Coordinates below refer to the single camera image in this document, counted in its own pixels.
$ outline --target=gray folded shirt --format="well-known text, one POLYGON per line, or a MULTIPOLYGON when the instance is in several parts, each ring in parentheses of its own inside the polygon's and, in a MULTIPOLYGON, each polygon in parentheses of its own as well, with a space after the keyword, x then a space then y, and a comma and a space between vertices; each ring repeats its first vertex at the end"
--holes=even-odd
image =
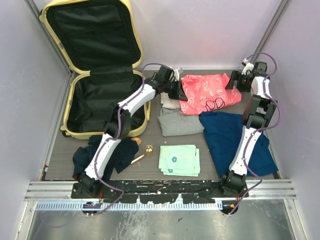
POLYGON ((198 134, 205 129, 197 115, 181 114, 180 109, 162 108, 158 120, 164 137, 198 134))

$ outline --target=suitcase lid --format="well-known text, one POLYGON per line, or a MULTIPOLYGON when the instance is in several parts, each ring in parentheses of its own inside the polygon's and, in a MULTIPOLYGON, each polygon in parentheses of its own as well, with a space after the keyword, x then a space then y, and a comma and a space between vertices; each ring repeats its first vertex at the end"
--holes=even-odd
POLYGON ((54 0, 39 16, 69 68, 79 74, 106 66, 137 67, 142 47, 129 0, 54 0))

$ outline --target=navy blue cloth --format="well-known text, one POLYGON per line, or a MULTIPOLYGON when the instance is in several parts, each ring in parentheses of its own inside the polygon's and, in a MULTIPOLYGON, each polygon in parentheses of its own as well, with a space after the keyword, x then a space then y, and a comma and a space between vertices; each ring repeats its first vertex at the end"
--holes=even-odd
MULTIPOLYGON (((79 149, 73 155, 73 178, 75 180, 78 180, 78 175, 85 171, 87 166, 91 163, 96 151, 98 150, 101 139, 101 135, 91 136, 89 138, 88 146, 79 147, 79 149)), ((121 142, 114 149, 104 169, 102 180, 108 181, 114 168, 118 174, 121 173, 127 166, 131 164, 138 150, 139 147, 136 141, 133 141, 128 137, 121 140, 121 142)))
MULTIPOLYGON (((221 177, 232 163, 241 141, 243 125, 242 115, 227 112, 203 112, 199 116, 204 126, 204 139, 208 145, 218 175, 221 177)), ((249 168, 258 176, 278 171, 269 151, 269 139, 261 134, 256 141, 249 168)))

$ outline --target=suitcase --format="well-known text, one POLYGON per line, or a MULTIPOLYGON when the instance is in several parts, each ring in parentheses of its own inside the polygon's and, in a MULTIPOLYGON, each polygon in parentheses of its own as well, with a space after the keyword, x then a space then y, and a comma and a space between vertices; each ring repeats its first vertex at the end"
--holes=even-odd
MULTIPOLYGON (((64 136, 102 135, 106 108, 134 93, 142 74, 133 70, 143 58, 129 0, 54 0, 39 16, 78 76, 70 84, 64 136)), ((147 126, 150 102, 131 117, 129 137, 147 126)))

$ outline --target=folded clothing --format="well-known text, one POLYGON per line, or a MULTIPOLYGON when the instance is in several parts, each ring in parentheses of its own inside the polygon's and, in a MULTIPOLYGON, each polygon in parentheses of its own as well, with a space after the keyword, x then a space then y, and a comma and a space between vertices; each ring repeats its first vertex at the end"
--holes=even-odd
POLYGON ((198 134, 205 129, 199 116, 181 114, 179 109, 162 108, 158 120, 164 137, 198 134))
POLYGON ((182 114, 199 115, 241 101, 241 93, 236 87, 225 89, 229 82, 226 74, 186 75, 181 80, 188 98, 188 101, 180 101, 182 114))
MULTIPOLYGON (((203 112, 199 120, 204 126, 204 139, 208 145, 218 175, 221 177, 234 160, 242 137, 242 115, 227 112, 203 112)), ((261 134, 255 143, 249 168, 259 176, 278 171, 269 151, 269 139, 261 134)))
MULTIPOLYGON (((100 145, 102 136, 94 135, 89 138, 88 146, 79 147, 73 155, 73 175, 75 180, 78 180, 78 175, 82 173, 94 158, 96 151, 100 145)), ((138 152, 139 147, 136 141, 130 138, 125 138, 114 149, 102 176, 103 181, 108 181, 111 177, 113 169, 116 172, 121 173, 126 167, 128 167, 132 160, 135 158, 135 154, 138 152)))
POLYGON ((168 93, 162 92, 161 94, 161 104, 163 108, 166 109, 180 109, 179 100, 172 100, 169 98, 168 93))
POLYGON ((195 145, 160 146, 159 169, 164 175, 198 177, 199 149, 195 145))

